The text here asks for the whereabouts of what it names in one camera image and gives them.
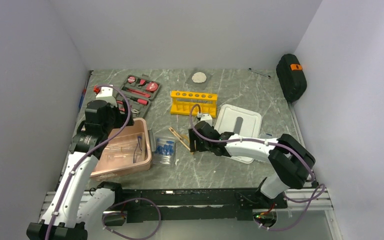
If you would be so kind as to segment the wooden test tube clamp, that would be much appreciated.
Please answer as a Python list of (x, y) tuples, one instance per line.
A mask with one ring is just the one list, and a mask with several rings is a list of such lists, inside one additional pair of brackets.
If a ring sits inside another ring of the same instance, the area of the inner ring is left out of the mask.
[(186, 135), (179, 134), (173, 127), (169, 126), (168, 130), (179, 140), (179, 142), (189, 151), (190, 148), (190, 140)]

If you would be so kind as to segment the pink plastic bin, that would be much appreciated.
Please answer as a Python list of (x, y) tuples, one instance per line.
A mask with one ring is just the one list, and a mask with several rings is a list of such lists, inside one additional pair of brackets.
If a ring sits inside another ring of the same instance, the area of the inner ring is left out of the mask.
[(104, 148), (90, 178), (105, 181), (150, 169), (152, 150), (146, 120), (135, 118)]

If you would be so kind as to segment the bag of plastic pipettes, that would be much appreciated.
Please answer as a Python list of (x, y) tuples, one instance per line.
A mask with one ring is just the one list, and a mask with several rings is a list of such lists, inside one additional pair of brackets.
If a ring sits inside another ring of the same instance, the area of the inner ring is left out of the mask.
[(113, 143), (108, 144), (103, 153), (102, 157), (104, 160), (115, 161), (115, 160), (133, 160), (133, 153), (137, 143), (132, 141), (127, 143)]

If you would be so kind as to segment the blue safety glasses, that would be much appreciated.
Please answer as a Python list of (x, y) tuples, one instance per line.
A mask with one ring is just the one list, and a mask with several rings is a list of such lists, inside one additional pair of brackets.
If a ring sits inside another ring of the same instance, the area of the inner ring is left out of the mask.
[(140, 134), (136, 138), (136, 147), (133, 151), (132, 162), (134, 164), (143, 162), (146, 157), (146, 141), (144, 134)]

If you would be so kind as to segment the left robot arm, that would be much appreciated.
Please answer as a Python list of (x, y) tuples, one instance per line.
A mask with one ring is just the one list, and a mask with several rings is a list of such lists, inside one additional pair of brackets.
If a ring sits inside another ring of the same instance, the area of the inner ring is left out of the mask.
[(127, 126), (133, 126), (132, 108), (127, 100), (114, 104), (105, 100), (90, 101), (85, 120), (78, 126), (69, 146), (68, 162), (50, 206), (39, 222), (31, 222), (26, 230), (30, 240), (86, 240), (88, 217), (78, 210), (85, 186), (108, 145)]

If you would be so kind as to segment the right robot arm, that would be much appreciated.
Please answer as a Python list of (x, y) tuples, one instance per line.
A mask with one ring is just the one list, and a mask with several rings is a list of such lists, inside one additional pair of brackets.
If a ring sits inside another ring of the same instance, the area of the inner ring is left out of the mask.
[(213, 126), (200, 121), (189, 129), (190, 151), (211, 152), (228, 158), (246, 157), (268, 162), (274, 173), (266, 177), (255, 194), (256, 203), (269, 207), (277, 196), (288, 189), (302, 189), (307, 180), (314, 180), (314, 156), (294, 137), (250, 138), (233, 132), (218, 133)]

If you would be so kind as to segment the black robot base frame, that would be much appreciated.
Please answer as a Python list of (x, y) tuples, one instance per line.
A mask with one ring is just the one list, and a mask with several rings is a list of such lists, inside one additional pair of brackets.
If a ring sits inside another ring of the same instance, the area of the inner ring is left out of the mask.
[(110, 213), (123, 213), (128, 223), (171, 220), (236, 219), (251, 221), (257, 212), (288, 207), (282, 195), (265, 199), (253, 187), (192, 189), (124, 189)]

